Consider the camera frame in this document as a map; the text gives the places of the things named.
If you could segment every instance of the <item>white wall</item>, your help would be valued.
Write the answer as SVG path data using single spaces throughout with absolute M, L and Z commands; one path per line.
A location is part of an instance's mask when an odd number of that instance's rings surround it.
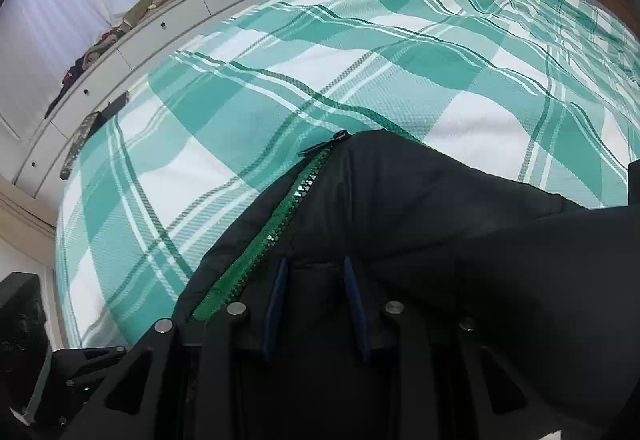
M 0 175 L 12 182 L 25 156 L 24 144 L 15 140 L 3 126 L 0 126 Z
M 55 298 L 57 288 L 53 269 L 32 260 L 29 256 L 21 253 L 0 238 L 0 281 L 12 272 L 27 272 L 29 274 L 37 274 L 40 277 L 40 293 L 44 311 L 47 314 L 45 328 L 49 336 L 49 342 L 54 350 L 63 348 L 62 335 L 57 318 L 58 310 Z

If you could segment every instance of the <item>black metal frame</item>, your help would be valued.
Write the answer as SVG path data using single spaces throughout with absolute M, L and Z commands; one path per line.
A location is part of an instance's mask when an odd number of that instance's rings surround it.
M 275 264 L 276 271 L 286 271 L 285 260 Z M 350 258 L 345 260 L 344 282 L 363 362 L 381 352 L 391 352 L 389 358 L 398 362 L 398 384 L 390 396 L 395 408 L 390 438 L 539 439 L 557 429 L 554 414 L 484 345 L 472 319 L 452 324 L 425 316 L 406 302 L 384 300 L 379 287 Z M 34 292 L 39 298 L 37 277 L 14 276 L 7 286 L 10 290 L 0 290 L 5 295 L 0 298 L 0 324 L 24 327 L 24 313 L 16 313 L 16 308 L 32 304 L 25 301 L 32 301 Z M 251 301 L 253 313 L 247 304 L 236 302 L 206 322 L 178 326 L 161 319 L 128 353 L 122 347 L 53 353 L 35 420 L 28 427 L 16 422 L 14 438 L 204 440 L 212 432 L 217 440 L 244 438 L 237 430 L 234 356 L 250 354 L 256 362 L 269 362 L 270 352 L 257 340 L 251 323 L 264 323 L 273 291 L 249 290 L 244 301 Z M 42 328 L 44 320 L 32 325 L 31 332 Z M 445 350 L 434 347 L 439 334 L 452 337 Z M 40 343 L 34 348 L 42 354 Z M 450 365 L 447 373 L 434 368 L 434 356 L 443 355 Z M 506 407 L 496 404 L 486 383 L 487 358 L 513 387 L 515 397 Z M 0 378 L 0 400 L 14 390 Z

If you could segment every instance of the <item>green zipper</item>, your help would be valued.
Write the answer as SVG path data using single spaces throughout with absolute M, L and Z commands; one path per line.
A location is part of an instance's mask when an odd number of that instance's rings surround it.
M 318 151 L 318 154 L 309 161 L 297 176 L 291 189 L 273 211 L 262 230 L 258 232 L 244 252 L 209 289 L 207 295 L 204 296 L 198 307 L 193 311 L 194 319 L 197 321 L 208 319 L 238 296 L 244 288 L 249 275 L 262 261 L 267 251 L 280 239 L 306 193 L 311 189 L 322 166 L 331 155 L 332 150 L 345 136 L 349 136 L 349 134 L 344 132 L 340 138 L 334 136 L 334 140 L 322 143 L 322 148 Z

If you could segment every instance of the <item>plaid bedspread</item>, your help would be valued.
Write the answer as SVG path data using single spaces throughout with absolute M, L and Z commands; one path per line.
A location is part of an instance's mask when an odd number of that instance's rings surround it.
M 242 210 L 343 128 L 626 204 L 639 49 L 590 0 L 270 0 L 220 22 L 82 150 L 57 232 L 70 344 L 131 344 L 170 315 Z

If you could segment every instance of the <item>zipper pull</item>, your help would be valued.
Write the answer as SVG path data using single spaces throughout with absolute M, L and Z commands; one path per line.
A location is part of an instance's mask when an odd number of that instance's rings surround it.
M 326 142 L 320 142 L 320 144 L 316 144 L 315 146 L 307 147 L 298 153 L 298 156 L 308 156 L 316 151 L 320 151 L 321 149 L 330 146 L 331 144 L 336 144 L 341 140 L 346 140 L 351 135 L 347 130 L 340 130 L 338 133 L 334 133 L 334 136 L 331 140 L 327 140 Z

